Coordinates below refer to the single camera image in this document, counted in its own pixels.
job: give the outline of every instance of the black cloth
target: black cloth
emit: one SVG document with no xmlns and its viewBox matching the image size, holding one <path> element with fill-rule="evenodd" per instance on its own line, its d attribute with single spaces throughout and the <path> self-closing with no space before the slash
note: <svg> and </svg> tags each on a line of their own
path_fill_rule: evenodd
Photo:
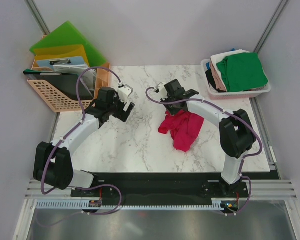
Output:
<svg viewBox="0 0 300 240">
<path fill-rule="evenodd" d="M 212 75 L 211 69 L 205 72 L 206 78 L 208 79 L 209 84 L 218 92 L 218 93 L 226 93 L 226 91 L 222 91 L 217 89 L 216 82 L 214 76 Z"/>
</svg>

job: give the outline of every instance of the white wall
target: white wall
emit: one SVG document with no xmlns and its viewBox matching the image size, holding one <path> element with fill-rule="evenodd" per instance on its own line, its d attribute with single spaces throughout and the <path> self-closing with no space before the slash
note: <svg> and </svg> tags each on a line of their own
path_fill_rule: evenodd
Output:
<svg viewBox="0 0 300 240">
<path fill-rule="evenodd" d="M 279 167 L 300 200 L 300 0 L 287 5 L 259 56 L 272 90 L 258 102 Z"/>
<path fill-rule="evenodd" d="M 49 29 L 71 21 L 114 66 L 199 65 L 253 51 L 280 0 L 34 0 Z"/>
<path fill-rule="evenodd" d="M 22 73 L 41 37 L 24 0 L 0 0 L 0 240 L 13 237 L 36 146 L 47 140 L 54 118 Z"/>
</svg>

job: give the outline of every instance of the gray floor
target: gray floor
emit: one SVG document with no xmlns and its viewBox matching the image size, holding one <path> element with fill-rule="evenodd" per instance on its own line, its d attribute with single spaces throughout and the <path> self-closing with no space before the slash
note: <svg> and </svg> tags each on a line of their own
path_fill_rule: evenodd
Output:
<svg viewBox="0 0 300 240">
<path fill-rule="evenodd" d="M 37 210 L 42 224 L 77 210 Z M 238 216 L 209 211 L 122 210 L 112 215 L 79 214 L 41 228 L 33 240 L 295 240 L 284 202 L 250 202 Z"/>
</svg>

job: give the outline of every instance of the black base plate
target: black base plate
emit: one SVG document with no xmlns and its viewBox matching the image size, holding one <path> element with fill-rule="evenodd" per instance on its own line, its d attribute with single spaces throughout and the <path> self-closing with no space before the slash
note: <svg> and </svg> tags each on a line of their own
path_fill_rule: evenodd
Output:
<svg viewBox="0 0 300 240">
<path fill-rule="evenodd" d="M 122 206 L 195 206 L 211 205 L 211 198 L 233 198 L 239 193 L 240 198 L 248 197 L 245 182 L 238 184 L 232 192 L 221 191 L 220 173 L 94 173 L 94 186 L 111 184 L 122 192 Z M 279 179 L 277 171 L 270 173 L 243 174 L 253 179 Z M 95 191 L 73 190 L 73 198 L 98 198 Z M 119 194 L 110 187 L 102 188 L 104 206 L 115 206 Z"/>
</svg>

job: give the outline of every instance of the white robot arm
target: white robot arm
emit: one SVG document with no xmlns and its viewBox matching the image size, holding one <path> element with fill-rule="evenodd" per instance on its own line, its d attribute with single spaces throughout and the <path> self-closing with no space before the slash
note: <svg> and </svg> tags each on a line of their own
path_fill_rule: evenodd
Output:
<svg viewBox="0 0 300 240">
<path fill-rule="evenodd" d="M 204 103 L 204 98 L 194 90 L 185 91 L 178 80 L 167 84 L 161 83 L 155 89 L 161 95 L 159 104 L 165 105 L 166 109 L 175 115 L 180 110 L 197 114 L 213 123 L 220 130 L 221 147 L 225 154 L 222 179 L 227 185 L 235 184 L 240 179 L 243 156 L 252 148 L 256 141 L 252 132 L 235 118 L 229 117 L 225 112 L 235 115 L 251 126 L 247 113 L 223 110 L 211 103 Z M 50 143 L 41 142 L 36 149 L 33 177 L 58 189 L 68 187 L 91 187 L 94 175 L 85 171 L 74 170 L 71 156 L 77 148 L 102 125 L 109 120 L 110 116 L 126 122 L 134 104 L 130 103 L 129 96 L 133 89 L 128 85 L 121 85 L 118 91 L 110 87 L 102 87 L 98 98 L 93 100 L 85 109 L 85 118 L 80 121 L 80 126 L 67 133 L 67 137 L 54 140 Z M 49 156 L 53 153 L 55 162 L 51 162 L 45 172 Z"/>
<path fill-rule="evenodd" d="M 94 132 L 113 116 L 126 122 L 135 107 L 129 101 L 133 89 L 128 85 L 119 85 L 117 91 L 110 87 L 102 87 L 97 99 L 84 110 L 85 117 L 76 123 L 76 127 L 61 139 L 50 143 L 41 142 L 36 149 L 33 177 L 44 181 L 55 188 L 64 190 L 67 187 L 91 187 L 94 175 L 73 169 L 71 156 L 77 148 Z"/>
<path fill-rule="evenodd" d="M 205 98 L 199 95 L 198 92 L 192 89 L 185 91 L 176 79 L 169 83 L 160 83 L 155 91 L 161 96 L 160 104 L 163 104 L 170 114 L 174 115 L 180 110 L 184 110 L 203 117 L 219 128 L 221 147 L 225 152 L 221 177 L 228 185 L 235 184 L 240 179 L 243 157 L 252 148 L 256 137 L 244 124 L 225 112 L 241 118 L 252 127 L 247 112 L 242 109 L 233 112 L 214 103 L 207 104 Z"/>
</svg>

